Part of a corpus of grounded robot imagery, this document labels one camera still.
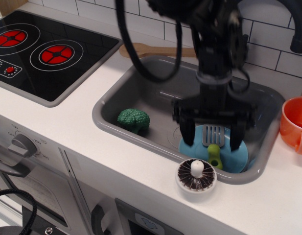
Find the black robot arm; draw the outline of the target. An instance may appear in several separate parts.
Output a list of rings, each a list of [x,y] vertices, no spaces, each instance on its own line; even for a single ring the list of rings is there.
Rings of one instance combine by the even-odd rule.
[[[243,71],[247,36],[234,0],[151,0],[149,6],[160,15],[190,26],[199,60],[196,79],[199,93],[175,99],[173,118],[186,144],[192,145],[195,123],[209,122],[231,128],[230,147],[237,150],[248,128],[254,125],[255,105],[242,101],[249,89],[232,84],[232,70]]]

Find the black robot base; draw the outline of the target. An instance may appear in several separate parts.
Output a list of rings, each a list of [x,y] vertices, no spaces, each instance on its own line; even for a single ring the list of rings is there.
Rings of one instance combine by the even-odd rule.
[[[15,195],[29,203],[29,208],[11,202]],[[20,189],[0,190],[0,235],[65,235],[55,225],[38,214],[35,196]]]

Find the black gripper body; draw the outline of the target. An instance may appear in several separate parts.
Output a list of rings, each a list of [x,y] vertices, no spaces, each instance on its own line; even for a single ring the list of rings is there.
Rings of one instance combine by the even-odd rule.
[[[241,124],[245,129],[254,127],[256,105],[243,97],[250,84],[249,81],[237,85],[232,81],[218,86],[201,84],[197,94],[173,99],[173,120],[181,123],[182,118],[188,118],[230,126]]]

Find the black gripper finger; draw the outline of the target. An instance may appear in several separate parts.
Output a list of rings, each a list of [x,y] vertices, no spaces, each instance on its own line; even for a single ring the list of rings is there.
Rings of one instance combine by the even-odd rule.
[[[182,118],[180,130],[185,144],[192,146],[195,138],[195,122],[192,119]]]
[[[240,147],[246,132],[246,122],[238,122],[231,125],[230,147],[235,151]]]

